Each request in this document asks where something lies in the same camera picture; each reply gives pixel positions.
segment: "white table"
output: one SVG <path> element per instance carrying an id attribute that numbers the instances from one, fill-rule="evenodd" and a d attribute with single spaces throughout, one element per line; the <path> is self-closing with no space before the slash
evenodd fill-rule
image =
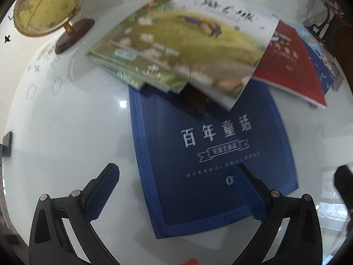
<path id="1" fill-rule="evenodd" d="M 96 15 L 94 28 L 60 57 L 50 50 L 53 40 L 34 55 L 18 85 L 6 126 L 6 132 L 14 133 L 12 156 L 3 160 L 9 216 L 28 242 L 41 194 L 68 196 L 112 162 L 119 165 L 120 181 L 92 225 L 121 264 L 172 265 L 192 257 L 202 265 L 231 264 L 259 226 L 252 217 L 193 236 L 155 238 L 137 169 L 128 87 L 85 57 L 98 39 L 146 1 L 124 3 Z M 328 92 L 325 110 L 313 110 L 305 101 L 280 90 L 271 89 L 271 93 L 297 168 L 299 189 L 290 196 L 309 193 L 317 205 L 342 203 L 335 196 L 330 199 L 330 194 L 335 194 L 329 178 L 339 165 L 353 163 L 349 85 L 344 82 L 339 92 Z M 320 221 L 330 226 L 330 219 Z M 85 258 L 69 222 L 65 225 L 78 255 Z M 284 231 L 283 226 L 277 246 Z M 324 227 L 322 231 L 326 258 L 345 234 Z M 275 252 L 273 246 L 268 257 Z"/>

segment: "globe stand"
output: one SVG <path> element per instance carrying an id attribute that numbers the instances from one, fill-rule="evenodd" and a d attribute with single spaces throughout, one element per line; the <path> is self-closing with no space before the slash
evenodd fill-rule
<path id="1" fill-rule="evenodd" d="M 93 27 L 94 23 L 95 21 L 93 19 L 82 19 L 74 25 L 71 25 L 70 22 L 67 21 L 63 25 L 66 32 L 56 42 L 55 53 L 60 54 L 72 47 L 87 34 L 87 32 Z"/>

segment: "red book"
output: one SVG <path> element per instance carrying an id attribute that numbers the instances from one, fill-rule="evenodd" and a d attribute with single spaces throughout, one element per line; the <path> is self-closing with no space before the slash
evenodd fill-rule
<path id="1" fill-rule="evenodd" d="M 280 21 L 253 78 L 320 107 L 326 101 L 310 56 L 297 31 Z"/>

